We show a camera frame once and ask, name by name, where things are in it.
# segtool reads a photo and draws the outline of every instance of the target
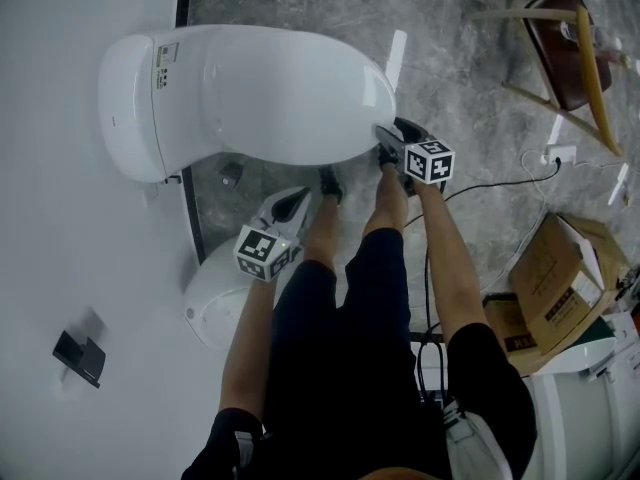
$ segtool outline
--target chair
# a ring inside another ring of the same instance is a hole
[[[595,56],[590,31],[593,22],[583,0],[532,0],[524,8],[474,12],[466,17],[512,20],[535,59],[549,99],[506,82],[502,85],[562,116],[615,155],[622,156],[602,96],[611,86],[611,71],[607,61]],[[578,44],[565,39],[560,32],[563,21],[576,25]],[[597,128],[571,113],[587,103]]]

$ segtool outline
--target black and white marker cube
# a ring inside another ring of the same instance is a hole
[[[427,185],[453,178],[456,154],[445,142],[431,139],[405,146],[404,172]]]
[[[233,254],[245,274],[271,281],[292,261],[292,242],[266,231],[243,226]]]

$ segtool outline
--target concrete floor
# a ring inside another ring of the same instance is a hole
[[[626,51],[640,57],[640,0],[585,0],[595,22],[614,31]],[[454,179],[446,193],[479,182],[527,178],[520,165],[530,149],[544,151],[555,117],[514,98],[500,82],[509,80],[544,94],[531,59],[503,21],[469,22],[463,13],[503,8],[507,0],[191,0],[189,24],[263,25],[317,32],[345,41],[384,68],[396,30],[408,34],[398,89],[398,115],[420,123],[457,151]],[[613,86],[606,93],[614,133],[635,170],[640,169],[640,77],[612,68]],[[580,115],[588,115],[581,109]],[[560,143],[578,146],[578,161],[605,165],[620,162],[568,123]],[[245,166],[235,190],[220,182],[218,171],[235,159]],[[526,165],[536,176],[549,172],[539,155]],[[356,252],[364,224],[373,210],[379,179],[375,155],[368,153],[337,166],[348,194],[341,207],[342,239],[337,257],[338,300],[346,291],[344,265]],[[540,186],[548,207],[606,222],[634,263],[640,260],[640,206],[607,201],[619,169],[563,166]],[[211,252],[237,234],[263,198],[292,185],[318,190],[313,168],[270,164],[236,154],[220,154],[193,167],[196,200],[205,248]],[[629,193],[639,190],[631,173]],[[473,256],[480,282],[489,291],[508,289],[509,259],[536,222],[541,196],[532,185],[480,189],[454,199],[451,212]],[[416,201],[410,215],[417,215]],[[405,256],[412,305],[412,330],[425,328],[422,281],[425,234],[420,222],[405,233]]]

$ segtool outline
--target person's foot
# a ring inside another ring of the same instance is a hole
[[[335,169],[332,165],[325,165],[318,171],[320,172],[320,192],[323,196],[335,196],[340,205],[344,197],[344,187],[338,181]]]
[[[387,164],[396,166],[399,161],[400,160],[395,153],[389,151],[382,144],[378,144],[378,166],[380,167],[380,170],[382,170],[382,167]]]

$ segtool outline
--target cardboard box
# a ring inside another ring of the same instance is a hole
[[[629,262],[606,226],[549,213],[509,280],[527,328],[547,355],[573,343],[609,307]]]
[[[489,295],[484,299],[482,305],[489,325],[496,334],[507,359],[523,376],[533,375],[554,357],[573,345],[613,335],[602,319],[599,322],[596,320],[590,325],[585,319],[558,345],[543,354],[527,328],[515,294]]]

